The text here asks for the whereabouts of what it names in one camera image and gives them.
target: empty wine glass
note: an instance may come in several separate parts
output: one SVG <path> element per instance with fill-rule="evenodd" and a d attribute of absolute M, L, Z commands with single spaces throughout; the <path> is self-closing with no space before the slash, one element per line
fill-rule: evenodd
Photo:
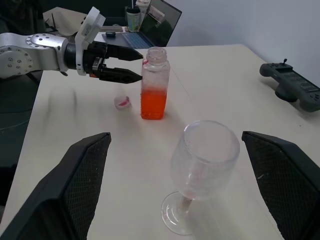
<path fill-rule="evenodd" d="M 211 120 L 185 127 L 171 158 L 171 178 L 179 192 L 162 203 L 162 219 L 174 233 L 189 235 L 186 220 L 192 200 L 200 200 L 228 183 L 240 152 L 236 135 L 225 125 Z"/>

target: game controller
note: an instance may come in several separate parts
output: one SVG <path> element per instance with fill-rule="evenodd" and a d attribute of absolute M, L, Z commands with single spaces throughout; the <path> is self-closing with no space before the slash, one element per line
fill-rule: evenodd
<path fill-rule="evenodd" d="M 306 112 L 320 110 L 320 88 L 293 70 L 293 67 L 282 63 L 265 63 L 260 67 L 260 74 L 272 77 L 279 83 L 275 95 L 289 103 L 300 100 L 300 107 Z"/>

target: laptop keyboard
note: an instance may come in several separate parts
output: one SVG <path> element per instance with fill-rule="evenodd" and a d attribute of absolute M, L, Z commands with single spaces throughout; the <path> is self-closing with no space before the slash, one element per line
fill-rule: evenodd
<path fill-rule="evenodd" d="M 150 46 L 136 32 L 122 33 L 122 35 L 129 45 L 134 49 L 150 48 Z"/>

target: robotic arm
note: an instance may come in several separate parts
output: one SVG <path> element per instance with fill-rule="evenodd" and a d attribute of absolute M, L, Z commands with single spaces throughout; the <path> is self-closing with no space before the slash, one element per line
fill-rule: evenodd
<path fill-rule="evenodd" d="M 128 69 L 107 68 L 104 64 L 107 58 L 125 61 L 143 58 L 132 48 L 94 41 L 105 19 L 92 7 L 75 36 L 75 43 L 47 33 L 30 36 L 9 32 L 0 34 L 0 78 L 35 70 L 66 72 L 74 69 L 81 76 L 89 74 L 102 81 L 129 84 L 141 80 L 140 75 Z"/>

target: white table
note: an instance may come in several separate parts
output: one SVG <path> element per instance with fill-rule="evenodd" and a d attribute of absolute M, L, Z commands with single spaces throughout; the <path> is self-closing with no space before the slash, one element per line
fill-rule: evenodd
<path fill-rule="evenodd" d="M 271 78 L 259 74 L 264 62 L 242 45 L 168 47 L 172 71 L 166 115 L 140 117 L 140 83 L 121 85 L 133 108 L 118 111 L 119 85 L 81 77 L 73 70 L 43 73 L 0 233 L 39 180 L 80 139 L 111 132 L 101 192 L 88 240 L 191 240 L 172 233 L 161 219 L 161 204 L 175 190 L 170 158 L 188 123 L 216 120 L 240 140 L 240 156 L 223 195 L 191 205 L 196 240 L 280 240 L 255 180 L 243 131 L 292 141 L 320 165 L 320 115 L 278 99 Z M 109 67 L 141 71 L 141 61 L 107 61 Z"/>

